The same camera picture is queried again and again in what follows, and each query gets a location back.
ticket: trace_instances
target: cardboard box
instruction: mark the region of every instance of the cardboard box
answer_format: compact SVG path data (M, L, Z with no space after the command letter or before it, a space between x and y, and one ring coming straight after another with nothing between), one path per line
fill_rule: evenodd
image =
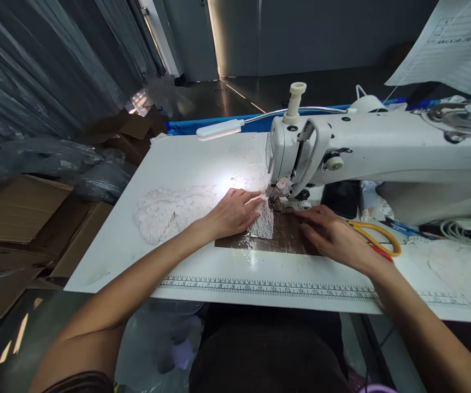
M125 153L128 162L139 166L150 149L150 138L167 134L164 119L156 106L145 117L122 110L118 115L99 121L91 127L82 142L103 144Z
M108 218L113 206L105 202L91 203L88 213L72 236L63 255L47 277L35 279L29 288L62 289L81 262L84 254Z
M21 269L0 278L0 318L21 297L28 285L37 277L42 267Z
M130 163L139 166L150 149L150 138L160 133L167 134L168 131L164 119L153 105L145 117L129 115L117 134L104 145L123 151Z
M46 266L61 255L88 212L71 190L21 175L0 192L0 272Z
M86 216L88 204L71 191L27 175L0 184L0 317L63 253Z

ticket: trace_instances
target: hand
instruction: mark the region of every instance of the hand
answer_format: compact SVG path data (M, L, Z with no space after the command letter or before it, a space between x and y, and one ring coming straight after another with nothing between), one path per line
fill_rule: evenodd
M261 191L229 189L217 206L200 220L210 241L244 232L259 217L259 213L253 211L263 199L250 201L259 195Z
M305 236L324 256L369 276L372 264L387 263L342 218L325 205L296 211L305 219L301 224Z

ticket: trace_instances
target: gray curtain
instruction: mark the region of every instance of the gray curtain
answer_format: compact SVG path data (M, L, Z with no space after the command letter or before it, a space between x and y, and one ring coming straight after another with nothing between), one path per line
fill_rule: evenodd
M76 139L162 74L137 0L0 0L0 143Z

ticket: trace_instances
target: purple object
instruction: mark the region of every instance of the purple object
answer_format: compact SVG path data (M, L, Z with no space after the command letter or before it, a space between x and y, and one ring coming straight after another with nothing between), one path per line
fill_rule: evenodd
M186 370L193 358L192 343L186 339L182 344L172 346L172 358L177 368Z
M357 393L398 393L396 390L380 384L368 384Z

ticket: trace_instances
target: measuring ruler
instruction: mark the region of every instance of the measuring ruler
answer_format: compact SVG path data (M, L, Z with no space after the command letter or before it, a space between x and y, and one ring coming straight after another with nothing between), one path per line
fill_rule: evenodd
M263 296L304 297L307 299L379 302L374 287L361 285L169 275L159 284L159 288ZM418 291L418 294L428 304L468 306L464 299L448 292Z

